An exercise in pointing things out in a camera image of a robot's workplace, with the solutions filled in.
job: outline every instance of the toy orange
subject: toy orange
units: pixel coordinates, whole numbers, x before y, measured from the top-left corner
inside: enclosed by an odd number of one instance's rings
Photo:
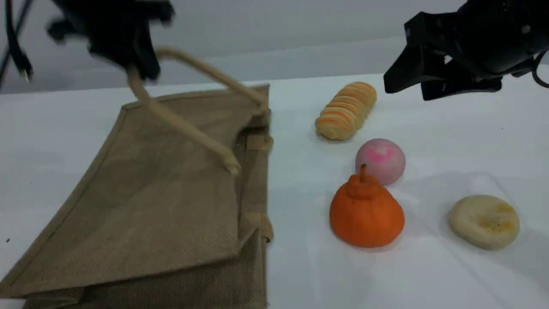
[[[372,176],[366,165],[335,193],[330,206],[330,226],[342,240],[357,247],[390,244],[404,228],[399,203]]]

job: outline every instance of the toy cookie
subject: toy cookie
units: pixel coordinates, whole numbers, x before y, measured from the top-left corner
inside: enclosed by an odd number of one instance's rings
[[[517,238],[520,221],[506,201],[490,195],[473,195],[455,204],[450,213],[450,227],[474,246],[497,250]]]

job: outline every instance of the fruit stem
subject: fruit stem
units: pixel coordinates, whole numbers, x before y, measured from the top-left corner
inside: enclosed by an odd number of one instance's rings
[[[366,164],[360,166],[360,182],[364,183],[366,181]]]

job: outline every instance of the robotic arm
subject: robotic arm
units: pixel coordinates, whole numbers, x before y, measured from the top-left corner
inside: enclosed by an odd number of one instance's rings
[[[536,72],[549,49],[547,0],[468,0],[455,13],[421,12],[404,28],[406,48],[384,75],[387,93],[418,83],[424,100],[496,92],[502,76],[528,72],[549,88]]]
[[[18,69],[29,76],[30,62],[13,33],[12,0],[5,1],[10,53]],[[160,66],[149,22],[168,24],[172,20],[169,1],[53,2],[64,17],[49,25],[52,39],[62,42],[71,35],[85,37],[91,54],[124,69],[134,65],[144,80],[158,78]],[[399,92],[421,83],[424,100],[495,92],[501,89],[504,75],[519,77],[529,72],[539,85],[549,87],[536,73],[549,49],[548,20],[547,0],[468,0],[454,13],[421,12],[404,25],[407,45],[384,75],[385,91]]]
[[[52,0],[63,12],[48,26],[57,43],[68,37],[83,37],[90,54],[128,69],[134,65],[143,80],[156,80],[160,65],[150,40],[149,22],[169,24],[175,14],[169,1],[136,0]],[[12,21],[12,0],[5,0],[6,29],[10,54],[19,71],[28,79],[32,66],[19,47]]]

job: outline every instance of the bread roll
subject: bread roll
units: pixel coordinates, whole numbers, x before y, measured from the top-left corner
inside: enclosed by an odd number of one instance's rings
[[[348,140],[362,126],[377,100],[374,87],[352,82],[341,89],[320,112],[316,131],[329,140]]]
[[[472,245],[497,250],[517,238],[520,221],[515,209],[506,201],[490,195],[473,195],[454,205],[450,227]]]

